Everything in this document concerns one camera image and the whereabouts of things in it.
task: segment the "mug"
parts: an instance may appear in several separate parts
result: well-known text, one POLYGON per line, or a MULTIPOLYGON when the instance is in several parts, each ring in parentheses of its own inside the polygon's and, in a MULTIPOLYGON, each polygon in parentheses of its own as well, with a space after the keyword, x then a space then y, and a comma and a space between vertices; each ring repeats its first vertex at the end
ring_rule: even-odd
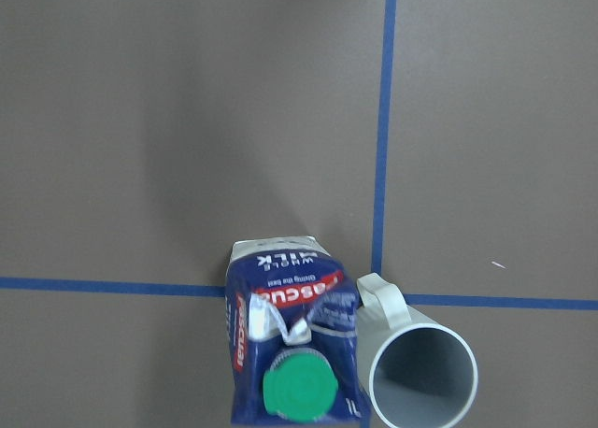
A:
POLYGON ((392 428, 449 428, 474 402, 477 363, 449 328, 408 306, 378 274, 357 280, 357 368, 374 410, 392 428))

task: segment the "mug handle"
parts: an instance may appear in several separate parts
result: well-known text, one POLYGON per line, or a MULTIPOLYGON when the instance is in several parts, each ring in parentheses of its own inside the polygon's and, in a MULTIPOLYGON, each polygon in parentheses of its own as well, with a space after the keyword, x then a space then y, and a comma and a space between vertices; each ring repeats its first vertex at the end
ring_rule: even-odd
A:
POLYGON ((376 273, 357 279, 357 289, 366 308, 382 308, 389 328, 411 322, 409 309, 399 288, 376 273))

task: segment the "green cap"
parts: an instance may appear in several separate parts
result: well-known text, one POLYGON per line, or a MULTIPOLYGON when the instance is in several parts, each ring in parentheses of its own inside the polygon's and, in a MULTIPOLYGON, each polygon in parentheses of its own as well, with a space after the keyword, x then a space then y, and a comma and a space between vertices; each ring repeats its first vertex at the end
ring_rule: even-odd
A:
POLYGON ((300 423, 326 414, 337 390, 335 374, 316 351, 291 354, 263 376, 263 402, 268 413, 300 423))

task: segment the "cup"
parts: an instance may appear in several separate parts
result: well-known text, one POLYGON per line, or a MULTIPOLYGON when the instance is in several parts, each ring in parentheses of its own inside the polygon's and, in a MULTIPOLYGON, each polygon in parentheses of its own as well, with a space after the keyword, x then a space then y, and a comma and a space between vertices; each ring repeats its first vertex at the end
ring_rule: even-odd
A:
POLYGON ((474 402, 477 363, 449 328, 408 306, 378 274, 357 280, 357 368, 379 417, 392 428, 449 428, 474 402))

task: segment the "gray surface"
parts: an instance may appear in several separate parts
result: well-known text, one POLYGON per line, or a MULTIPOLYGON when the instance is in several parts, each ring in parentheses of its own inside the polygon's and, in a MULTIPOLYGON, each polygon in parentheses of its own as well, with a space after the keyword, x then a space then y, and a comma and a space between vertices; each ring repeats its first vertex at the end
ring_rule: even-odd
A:
MULTIPOLYGON (((598 298, 596 2, 399 0, 404 292, 598 298)), ((368 272, 383 11, 0 0, 0 276, 222 284, 235 240, 304 233, 368 272)), ((0 291, 0 424, 228 426, 222 305, 0 291)), ((420 309, 476 353, 460 426, 598 423, 596 312, 420 309)))

